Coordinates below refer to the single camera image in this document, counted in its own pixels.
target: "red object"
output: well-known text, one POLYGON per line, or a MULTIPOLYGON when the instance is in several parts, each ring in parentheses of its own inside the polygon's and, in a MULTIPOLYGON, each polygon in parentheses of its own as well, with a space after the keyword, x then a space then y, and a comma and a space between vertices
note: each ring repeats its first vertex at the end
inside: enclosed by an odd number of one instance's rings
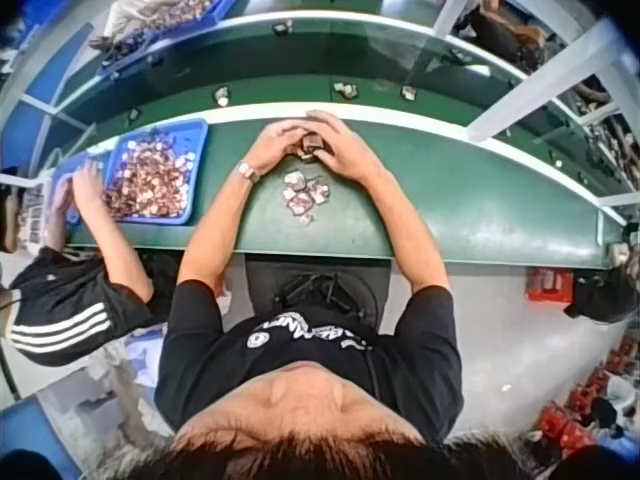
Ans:
POLYGON ((609 383, 609 375, 606 374, 604 369, 598 367, 587 380, 587 388, 595 388, 596 393, 602 395, 607 390, 607 383, 609 383))
POLYGON ((560 436, 560 447, 565 455, 570 455, 576 450, 595 445, 596 439, 579 423, 569 422, 560 436))
POLYGON ((527 300, 532 302, 573 301, 573 273, 560 268, 532 267, 527 273, 527 300))
POLYGON ((622 342, 620 342, 620 348, 618 351, 625 357, 632 357, 637 348, 637 344, 638 342, 635 338, 625 335, 622 337, 622 342))
POLYGON ((625 357, 622 353, 617 350, 611 350, 609 352, 609 356, 607 357, 607 361, 604 364, 605 370, 611 373, 615 373, 616 375, 620 375, 624 370, 624 365, 627 362, 627 357, 625 357))
POLYGON ((591 411, 591 402, 597 396, 597 388, 578 385, 571 390, 565 407, 578 415, 584 415, 591 411))
POLYGON ((555 402, 544 406, 538 417, 536 430, 541 430, 549 438, 559 438, 571 419, 568 412, 555 402))

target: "green workbench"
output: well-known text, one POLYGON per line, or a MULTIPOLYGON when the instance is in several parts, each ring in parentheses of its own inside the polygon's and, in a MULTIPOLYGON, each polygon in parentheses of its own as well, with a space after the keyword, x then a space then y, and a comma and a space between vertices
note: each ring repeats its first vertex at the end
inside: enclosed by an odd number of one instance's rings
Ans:
MULTIPOLYGON (((266 121, 212 125, 198 174, 191 220, 184 226, 122 224, 138 247, 182 249, 224 179, 266 121)), ((448 262, 601 267, 595 207, 564 187, 503 157, 423 132, 351 122, 380 155, 428 221, 448 262)), ((608 218, 604 241, 619 237, 608 218)), ((71 243, 91 245, 78 226, 71 243)), ((320 164, 284 161, 254 189, 240 229, 240 252, 388 258, 380 218, 356 185, 320 164), (331 200, 302 226, 285 206, 283 175, 301 168, 330 176, 331 200)))

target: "sleeve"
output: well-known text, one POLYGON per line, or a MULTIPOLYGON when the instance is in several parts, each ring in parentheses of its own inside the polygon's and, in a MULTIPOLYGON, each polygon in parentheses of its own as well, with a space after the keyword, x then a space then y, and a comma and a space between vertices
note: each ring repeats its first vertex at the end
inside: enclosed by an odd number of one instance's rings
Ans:
POLYGON ((211 289, 197 280, 176 287, 162 346, 156 407, 178 429, 188 418, 190 391, 207 352, 222 336, 222 317, 211 289))
POLYGON ((416 292, 398 321, 395 337, 411 377, 419 381, 421 416, 431 425, 432 437, 444 439, 464 404, 451 293, 440 286, 416 292))

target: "wristwatch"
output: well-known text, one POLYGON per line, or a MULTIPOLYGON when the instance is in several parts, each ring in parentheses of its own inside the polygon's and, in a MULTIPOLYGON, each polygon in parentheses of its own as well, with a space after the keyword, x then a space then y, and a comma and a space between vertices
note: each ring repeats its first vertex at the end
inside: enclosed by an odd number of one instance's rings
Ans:
POLYGON ((247 162, 242 162, 240 163, 240 165, 238 165, 238 173, 240 173, 240 175, 254 184, 258 183, 258 181, 260 180, 260 175, 258 175, 247 162))

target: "blue tray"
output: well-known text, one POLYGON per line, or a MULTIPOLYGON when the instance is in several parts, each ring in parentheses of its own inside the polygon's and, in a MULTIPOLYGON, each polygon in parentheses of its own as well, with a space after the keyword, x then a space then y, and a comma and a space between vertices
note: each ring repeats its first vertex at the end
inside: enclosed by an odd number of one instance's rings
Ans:
MULTIPOLYGON (((135 34, 136 34, 136 31, 133 31, 129 35, 126 35, 125 37, 123 37, 120 41, 124 41, 135 34)), ((125 67, 145 57, 147 55, 147 50, 149 50, 149 47, 151 46, 151 44, 158 39, 158 32, 156 31, 147 32, 144 35, 144 37, 145 37, 144 42, 142 43, 142 45, 138 50, 133 52, 131 55, 127 55, 126 57, 121 58, 117 62, 110 63, 108 66, 100 65, 100 68, 98 68, 97 75, 99 77, 109 77, 113 73, 123 70, 125 67)))
POLYGON ((199 30, 204 30, 208 27, 213 27, 220 23, 221 20, 227 15, 231 7, 236 3, 236 0, 217 0, 214 2, 209 10, 207 10, 199 20, 184 23, 178 25, 171 30, 161 32, 162 38, 177 38, 184 35, 189 35, 199 30))
MULTIPOLYGON (((100 155, 97 155, 94 158, 98 162, 99 168, 104 170, 104 162, 102 162, 102 158, 100 155)), ((82 152, 74 155, 69 158, 65 162, 58 165, 56 171, 53 172, 53 176, 51 177, 51 189, 53 190, 51 195, 51 201, 53 202, 53 198, 55 196, 55 189, 58 186, 58 182, 62 180, 62 178, 73 175, 78 168, 80 168, 89 158, 87 152, 82 152)), ((77 225, 80 222, 80 215, 78 214, 78 210, 75 205, 72 205, 67 211, 67 223, 70 225, 77 225)))
POLYGON ((183 122, 169 123, 159 127, 136 130, 135 132, 121 136, 116 148, 111 153, 111 159, 109 160, 109 166, 105 175, 105 186, 111 185, 113 176, 122 164, 122 155, 129 151, 127 143, 132 140, 137 142, 141 138, 148 136, 151 131, 158 131, 162 134, 172 135, 175 138, 173 149, 177 155, 187 151, 194 152, 196 155, 196 158, 193 161, 193 169, 191 169, 188 174, 186 181, 187 185, 189 185, 187 206, 179 217, 125 217, 118 221, 125 223, 152 223, 156 225, 183 225, 191 216, 193 193, 195 190, 196 180, 198 178, 200 157, 202 157, 204 143, 207 139, 207 133, 209 132, 209 125, 204 120, 186 120, 183 122))

